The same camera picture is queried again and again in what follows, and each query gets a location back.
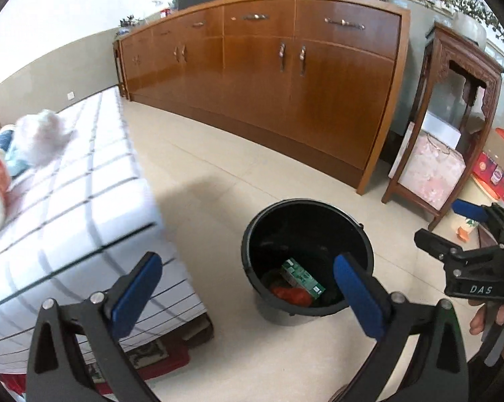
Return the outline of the green white milk carton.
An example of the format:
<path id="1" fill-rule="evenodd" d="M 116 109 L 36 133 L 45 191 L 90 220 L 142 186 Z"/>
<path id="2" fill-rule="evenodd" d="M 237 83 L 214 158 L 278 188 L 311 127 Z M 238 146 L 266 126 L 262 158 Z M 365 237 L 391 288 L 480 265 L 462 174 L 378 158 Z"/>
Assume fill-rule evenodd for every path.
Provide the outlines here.
<path id="1" fill-rule="evenodd" d="M 326 291 L 326 288 L 294 259 L 286 260 L 280 273 L 291 286 L 303 289 L 313 299 L 319 298 Z"/>

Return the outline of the red plastic bag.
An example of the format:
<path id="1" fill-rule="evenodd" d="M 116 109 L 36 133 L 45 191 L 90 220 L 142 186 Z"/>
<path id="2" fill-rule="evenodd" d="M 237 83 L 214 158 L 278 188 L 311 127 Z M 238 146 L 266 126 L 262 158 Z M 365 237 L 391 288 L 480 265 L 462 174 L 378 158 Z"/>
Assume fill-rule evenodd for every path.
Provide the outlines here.
<path id="1" fill-rule="evenodd" d="M 276 298 L 297 307 L 307 308 L 313 303 L 312 295 L 304 288 L 272 285 L 270 291 Z"/>

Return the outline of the clear plastic bag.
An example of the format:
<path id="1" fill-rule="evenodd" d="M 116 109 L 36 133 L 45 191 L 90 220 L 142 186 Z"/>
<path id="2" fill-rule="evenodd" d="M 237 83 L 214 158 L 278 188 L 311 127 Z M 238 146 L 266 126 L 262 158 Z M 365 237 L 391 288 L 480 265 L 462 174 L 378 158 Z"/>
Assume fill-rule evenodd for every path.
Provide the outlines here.
<path id="1" fill-rule="evenodd" d="M 43 109 L 37 114 L 27 114 L 15 123 L 14 153 L 29 167 L 43 167 L 62 153 L 71 134 L 64 118 L 54 111 Z"/>

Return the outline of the light blue face mask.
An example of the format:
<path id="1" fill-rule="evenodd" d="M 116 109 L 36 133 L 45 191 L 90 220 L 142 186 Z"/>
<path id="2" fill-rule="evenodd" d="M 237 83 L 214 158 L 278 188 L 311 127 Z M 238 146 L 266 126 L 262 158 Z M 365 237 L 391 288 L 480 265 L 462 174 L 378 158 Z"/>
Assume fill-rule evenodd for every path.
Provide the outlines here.
<path id="1" fill-rule="evenodd" d="M 17 145 L 8 149 L 5 157 L 8 173 L 12 179 L 20 176 L 26 170 L 34 168 L 33 152 L 27 147 Z"/>

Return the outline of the black trash bucket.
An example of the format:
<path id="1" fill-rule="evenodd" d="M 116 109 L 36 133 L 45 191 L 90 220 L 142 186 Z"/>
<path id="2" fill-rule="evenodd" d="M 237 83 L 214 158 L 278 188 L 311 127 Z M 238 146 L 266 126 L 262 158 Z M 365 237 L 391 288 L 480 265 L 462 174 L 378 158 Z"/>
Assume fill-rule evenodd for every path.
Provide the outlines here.
<path id="1" fill-rule="evenodd" d="M 348 307 L 334 276 L 336 257 L 346 254 L 373 273 L 373 248 L 364 225 L 335 206 L 310 199 L 283 200 L 263 209 L 247 225 L 241 243 L 242 267 L 255 291 L 257 310 L 280 326 L 300 325 Z M 307 308 L 288 304 L 270 291 L 272 285 L 293 287 L 280 273 L 288 259 L 326 288 Z"/>

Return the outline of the small orange item on floor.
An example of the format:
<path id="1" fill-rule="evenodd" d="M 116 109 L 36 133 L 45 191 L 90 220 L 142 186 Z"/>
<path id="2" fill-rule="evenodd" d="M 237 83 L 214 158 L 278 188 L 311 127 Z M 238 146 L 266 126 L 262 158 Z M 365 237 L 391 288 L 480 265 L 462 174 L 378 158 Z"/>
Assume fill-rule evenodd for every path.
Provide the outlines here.
<path id="1" fill-rule="evenodd" d="M 468 242 L 470 238 L 470 233 L 468 233 L 464 228 L 458 227 L 456 231 L 457 237 L 462 242 Z"/>

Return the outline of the pink bag in stand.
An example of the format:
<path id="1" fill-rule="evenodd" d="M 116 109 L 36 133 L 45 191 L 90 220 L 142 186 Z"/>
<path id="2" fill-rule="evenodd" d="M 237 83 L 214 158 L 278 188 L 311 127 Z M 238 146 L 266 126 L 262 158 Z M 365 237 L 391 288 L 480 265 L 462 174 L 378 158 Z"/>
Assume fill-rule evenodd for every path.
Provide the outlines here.
<path id="1" fill-rule="evenodd" d="M 420 132 L 399 183 L 441 210 L 464 169 L 464 159 L 457 151 Z"/>

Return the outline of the red gift box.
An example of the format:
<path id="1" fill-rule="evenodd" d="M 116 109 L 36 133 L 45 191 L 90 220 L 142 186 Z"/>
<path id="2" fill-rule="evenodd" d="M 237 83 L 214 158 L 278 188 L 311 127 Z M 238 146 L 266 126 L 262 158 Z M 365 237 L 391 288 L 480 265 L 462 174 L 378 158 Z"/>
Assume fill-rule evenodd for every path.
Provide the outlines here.
<path id="1" fill-rule="evenodd" d="M 504 202 L 504 170 L 485 151 L 479 154 L 473 173 L 497 195 L 498 200 Z"/>

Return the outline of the carved wooden side stand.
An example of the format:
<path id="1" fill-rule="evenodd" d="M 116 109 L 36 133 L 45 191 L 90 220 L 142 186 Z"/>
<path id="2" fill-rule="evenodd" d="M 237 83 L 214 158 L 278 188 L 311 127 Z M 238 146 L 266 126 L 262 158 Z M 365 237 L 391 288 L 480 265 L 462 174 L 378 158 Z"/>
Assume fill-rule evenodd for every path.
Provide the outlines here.
<path id="1" fill-rule="evenodd" d="M 400 196 L 417 205 L 433 217 L 428 224 L 428 229 L 432 230 L 443 220 L 453 199 L 468 183 L 475 161 L 484 148 L 496 114 L 504 68 L 474 42 L 445 24 L 434 23 L 426 39 L 405 138 L 390 170 L 390 183 L 382 201 L 386 203 L 392 197 Z M 450 74 L 457 74 L 463 80 L 460 99 L 464 102 L 464 111 L 457 124 L 431 106 L 436 86 L 445 82 Z M 441 210 L 433 208 L 399 183 L 420 132 L 432 135 L 464 159 L 464 172 Z"/>

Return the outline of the checkered tablecloth coffee table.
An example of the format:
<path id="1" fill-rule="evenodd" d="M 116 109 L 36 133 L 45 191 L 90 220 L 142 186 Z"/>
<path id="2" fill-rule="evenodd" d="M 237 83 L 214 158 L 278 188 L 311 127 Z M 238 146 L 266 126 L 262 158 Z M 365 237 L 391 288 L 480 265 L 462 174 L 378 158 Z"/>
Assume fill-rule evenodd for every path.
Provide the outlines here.
<path id="1" fill-rule="evenodd" d="M 141 347 L 206 312 L 145 178 L 110 88 L 62 112 L 62 155 L 15 179 L 0 231 L 0 374 L 26 371 L 44 300 L 77 303 L 109 289 L 149 251 L 163 275 L 124 350 Z"/>

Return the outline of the brown wooden sideboard cabinet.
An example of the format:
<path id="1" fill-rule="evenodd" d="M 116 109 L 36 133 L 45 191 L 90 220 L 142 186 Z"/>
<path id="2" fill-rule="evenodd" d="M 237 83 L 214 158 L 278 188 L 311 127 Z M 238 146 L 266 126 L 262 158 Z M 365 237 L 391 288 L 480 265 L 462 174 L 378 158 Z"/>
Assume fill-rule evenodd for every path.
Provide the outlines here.
<path id="1" fill-rule="evenodd" d="M 179 114 L 364 193 L 405 71 L 410 13 L 377 0 L 214 0 L 118 37 L 129 101 Z"/>

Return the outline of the green potted plant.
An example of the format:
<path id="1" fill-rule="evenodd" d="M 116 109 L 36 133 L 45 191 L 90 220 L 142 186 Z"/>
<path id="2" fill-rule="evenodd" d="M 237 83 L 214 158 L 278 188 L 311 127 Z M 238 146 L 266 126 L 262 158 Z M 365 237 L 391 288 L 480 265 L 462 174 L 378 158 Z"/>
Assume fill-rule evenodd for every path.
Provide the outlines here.
<path id="1" fill-rule="evenodd" d="M 497 15 L 484 0 L 424 0 L 427 4 L 440 2 L 447 10 L 461 12 L 490 28 L 493 35 L 504 44 L 504 28 Z"/>

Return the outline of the blue white canister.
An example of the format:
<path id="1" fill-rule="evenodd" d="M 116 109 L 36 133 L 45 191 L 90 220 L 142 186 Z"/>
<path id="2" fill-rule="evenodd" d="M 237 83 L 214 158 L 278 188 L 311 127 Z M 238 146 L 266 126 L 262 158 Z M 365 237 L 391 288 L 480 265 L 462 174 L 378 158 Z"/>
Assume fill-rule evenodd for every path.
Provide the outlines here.
<path id="1" fill-rule="evenodd" d="M 0 153 L 5 155 L 8 152 L 15 132 L 14 124 L 7 124 L 0 129 Z"/>

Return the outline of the small potted plant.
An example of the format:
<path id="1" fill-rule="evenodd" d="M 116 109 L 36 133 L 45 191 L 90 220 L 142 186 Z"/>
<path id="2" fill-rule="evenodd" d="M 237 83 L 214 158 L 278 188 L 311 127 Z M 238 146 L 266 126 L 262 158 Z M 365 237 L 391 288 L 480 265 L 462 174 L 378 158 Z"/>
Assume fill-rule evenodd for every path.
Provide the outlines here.
<path id="1" fill-rule="evenodd" d="M 133 15 L 129 15 L 126 18 L 120 20 L 121 28 L 132 28 L 140 23 L 140 20 L 135 18 Z"/>

